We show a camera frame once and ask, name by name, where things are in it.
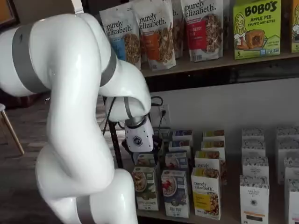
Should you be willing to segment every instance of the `purely elizabeth granola bag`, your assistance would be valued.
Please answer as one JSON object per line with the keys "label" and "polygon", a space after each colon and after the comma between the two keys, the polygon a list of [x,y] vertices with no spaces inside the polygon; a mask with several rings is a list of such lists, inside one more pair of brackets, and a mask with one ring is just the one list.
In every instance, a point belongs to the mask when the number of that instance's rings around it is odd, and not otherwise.
{"label": "purely elizabeth granola bag", "polygon": [[223,56],[223,0],[181,0],[190,60]]}
{"label": "purely elizabeth granola bag", "polygon": [[117,57],[141,69],[139,27],[132,3],[100,11],[100,16]]}
{"label": "purely elizabeth granola bag", "polygon": [[143,35],[151,69],[164,70],[175,66],[171,0],[134,1],[133,11]]}
{"label": "purely elizabeth granola bag", "polygon": [[183,40],[184,40],[184,28],[185,19],[181,6],[181,0],[171,0],[173,11],[173,44],[176,58],[180,58],[183,55]]}

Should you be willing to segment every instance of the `bobo's box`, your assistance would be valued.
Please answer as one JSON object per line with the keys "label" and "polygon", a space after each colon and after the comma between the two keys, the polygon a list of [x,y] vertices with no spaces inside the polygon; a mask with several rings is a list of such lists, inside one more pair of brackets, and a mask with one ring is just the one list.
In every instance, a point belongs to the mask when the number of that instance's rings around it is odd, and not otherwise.
{"label": "bobo's box", "polygon": [[137,207],[140,210],[159,210],[157,172],[154,167],[135,167],[132,172]]}
{"label": "bobo's box", "polygon": [[281,0],[237,0],[235,59],[280,54]]}
{"label": "bobo's box", "polygon": [[290,13],[292,53],[299,52],[299,0],[291,0],[292,13]]}
{"label": "bobo's box", "polygon": [[161,176],[167,216],[189,218],[189,195],[186,172],[164,170]]}
{"label": "bobo's box", "polygon": [[220,220],[219,171],[216,169],[193,168],[191,179],[195,215]]}
{"label": "bobo's box", "polygon": [[266,177],[240,176],[242,224],[269,223],[269,188]]}

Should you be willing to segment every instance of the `wooden shelf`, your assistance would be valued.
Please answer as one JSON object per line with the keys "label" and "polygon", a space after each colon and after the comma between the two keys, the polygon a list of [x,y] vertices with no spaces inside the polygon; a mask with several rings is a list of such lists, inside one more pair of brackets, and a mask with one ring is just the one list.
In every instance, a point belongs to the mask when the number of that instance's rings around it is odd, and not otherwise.
{"label": "wooden shelf", "polygon": [[173,73],[181,73],[187,71],[196,71],[196,70],[206,70],[212,68],[220,68],[226,66],[236,66],[241,64],[250,64],[250,63],[258,63],[258,62],[266,62],[266,61],[274,61],[280,59],[287,58],[295,58],[299,57],[299,53],[292,54],[290,53],[289,44],[282,44],[280,55],[277,56],[268,56],[268,57],[258,57],[258,58],[250,58],[250,59],[241,59],[235,60],[233,51],[224,52],[224,56],[222,58],[204,62],[190,62],[189,52],[185,51],[182,58],[177,60],[177,65],[168,70],[160,70],[160,71],[152,71],[149,69],[147,64],[142,65],[142,73],[145,77],[173,74]]}
{"label": "wooden shelf", "polygon": [[[222,189],[222,211],[221,220],[212,220],[196,216],[194,214],[193,205],[190,206],[190,217],[175,218],[165,215],[164,201],[161,199],[160,211],[144,211],[137,210],[137,215],[141,217],[150,217],[157,219],[170,220],[175,222],[189,223],[189,224],[240,224],[240,184],[239,175],[241,173],[241,161],[234,159],[228,161],[231,166],[228,167],[228,185]],[[274,164],[270,164],[271,171],[275,172]],[[284,221],[284,188],[276,183],[274,173],[270,175],[270,206],[269,206],[269,223],[281,224]]]}

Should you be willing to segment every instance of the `white box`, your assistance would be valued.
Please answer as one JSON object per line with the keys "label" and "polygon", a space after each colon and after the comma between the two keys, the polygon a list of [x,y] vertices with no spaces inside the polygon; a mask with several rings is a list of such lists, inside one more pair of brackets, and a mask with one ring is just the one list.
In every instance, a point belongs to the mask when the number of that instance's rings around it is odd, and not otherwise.
{"label": "white box", "polygon": [[188,170],[187,152],[166,153],[165,166],[168,169],[186,169]]}
{"label": "white box", "polygon": [[220,220],[219,171],[216,169],[193,168],[191,179],[195,215]]}
{"label": "white box", "polygon": [[240,176],[242,224],[269,223],[269,188],[266,177]]}
{"label": "white box", "polygon": [[288,219],[289,181],[299,180],[299,158],[285,157],[285,218]]}
{"label": "white box", "polygon": [[196,151],[194,157],[195,167],[205,169],[216,169],[220,173],[221,169],[219,157],[219,152]]}
{"label": "white box", "polygon": [[242,156],[266,156],[266,144],[264,140],[245,139],[242,140]]}
{"label": "white box", "polygon": [[265,176],[269,179],[269,162],[267,157],[243,157],[244,176]]}
{"label": "white box", "polygon": [[[154,135],[158,136],[159,134],[159,128],[154,127]],[[159,138],[163,139],[163,140],[171,140],[171,135],[172,135],[172,131],[169,128],[160,128],[160,136]]]}
{"label": "white box", "polygon": [[132,172],[137,207],[159,211],[158,180],[155,167],[135,167]]}
{"label": "white box", "polygon": [[161,179],[166,215],[189,218],[190,205],[186,172],[164,170]]}
{"label": "white box", "polygon": [[276,138],[299,139],[299,126],[284,126],[276,128]]}
{"label": "white box", "polygon": [[225,141],[224,130],[205,131],[202,134],[203,141]]}
{"label": "white box", "polygon": [[258,139],[264,141],[264,130],[262,128],[252,127],[242,129],[242,140]]}
{"label": "white box", "polygon": [[190,146],[193,147],[193,131],[192,130],[175,130],[172,134],[172,140],[189,140]]}
{"label": "white box", "polygon": [[288,190],[286,199],[286,223],[299,223],[299,180],[288,180]]}
{"label": "white box", "polygon": [[226,154],[225,154],[225,141],[202,141],[202,151],[219,152],[220,166],[221,166],[221,183],[227,184],[227,165],[226,165]]}
{"label": "white box", "polygon": [[276,141],[276,170],[279,184],[285,181],[285,157],[298,157],[299,140],[280,138]]}
{"label": "white box", "polygon": [[136,166],[155,167],[156,161],[153,153],[139,153]]}
{"label": "white box", "polygon": [[169,152],[181,152],[186,151],[188,159],[190,160],[192,158],[191,156],[191,144],[189,140],[184,141],[171,141],[169,143]]}

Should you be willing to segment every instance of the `oatmeal box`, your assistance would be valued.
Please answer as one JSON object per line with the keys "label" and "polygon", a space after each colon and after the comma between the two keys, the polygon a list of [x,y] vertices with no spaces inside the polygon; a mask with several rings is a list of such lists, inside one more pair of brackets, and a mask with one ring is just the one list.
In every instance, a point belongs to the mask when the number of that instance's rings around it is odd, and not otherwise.
{"label": "oatmeal box", "polygon": [[225,154],[225,141],[203,141],[201,143],[201,151],[203,152],[219,152],[220,166],[221,166],[221,183],[227,184],[227,165],[226,165],[226,154]]}
{"label": "oatmeal box", "polygon": [[266,177],[240,176],[242,224],[269,223],[269,189]]}
{"label": "oatmeal box", "polygon": [[177,140],[169,143],[169,152],[187,152],[188,159],[192,158],[191,144],[189,140]]}
{"label": "oatmeal box", "polygon": [[140,210],[159,210],[157,172],[154,167],[135,167],[132,172],[137,207]]}
{"label": "oatmeal box", "polygon": [[276,128],[276,138],[293,138],[299,139],[299,126],[284,126]]}
{"label": "oatmeal box", "polygon": [[186,152],[167,153],[165,165],[168,169],[188,169],[188,157]]}
{"label": "oatmeal box", "polygon": [[287,224],[299,223],[299,180],[288,180],[285,214]]}
{"label": "oatmeal box", "polygon": [[269,162],[267,157],[243,157],[243,175],[265,176],[269,179]]}
{"label": "oatmeal box", "polygon": [[191,179],[195,215],[220,220],[219,171],[216,169],[193,168]]}
{"label": "oatmeal box", "polygon": [[246,139],[242,141],[242,156],[266,156],[266,144],[264,140]]}
{"label": "oatmeal box", "polygon": [[186,172],[164,170],[161,176],[167,216],[189,218],[189,195]]}
{"label": "oatmeal box", "polygon": [[280,54],[281,0],[237,0],[235,59]]}
{"label": "oatmeal box", "polygon": [[287,197],[289,180],[299,180],[299,158],[285,157],[285,205],[288,204]]}
{"label": "oatmeal box", "polygon": [[242,140],[247,139],[258,139],[264,141],[264,130],[262,128],[243,128],[242,129]]}
{"label": "oatmeal box", "polygon": [[156,161],[153,153],[140,153],[137,157],[137,166],[155,167]]}
{"label": "oatmeal box", "polygon": [[299,140],[293,138],[281,138],[276,142],[276,170],[278,184],[285,181],[285,157],[299,156]]}
{"label": "oatmeal box", "polygon": [[172,140],[189,140],[191,147],[193,147],[193,131],[175,130],[172,134]]}

